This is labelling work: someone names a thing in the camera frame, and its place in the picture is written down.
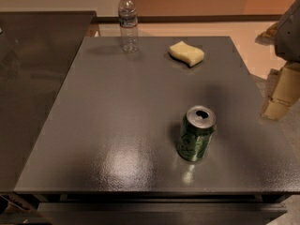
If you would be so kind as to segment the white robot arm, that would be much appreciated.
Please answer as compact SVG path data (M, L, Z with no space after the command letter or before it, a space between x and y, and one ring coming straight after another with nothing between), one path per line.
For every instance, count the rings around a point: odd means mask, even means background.
M279 19L275 54L286 63L280 70L270 70L262 116L279 120L300 98L300 0Z

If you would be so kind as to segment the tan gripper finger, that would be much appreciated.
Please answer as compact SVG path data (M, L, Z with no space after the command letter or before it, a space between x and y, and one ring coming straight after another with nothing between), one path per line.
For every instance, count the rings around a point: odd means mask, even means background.
M300 98L300 64L287 62L280 70L271 69L261 115L281 119Z

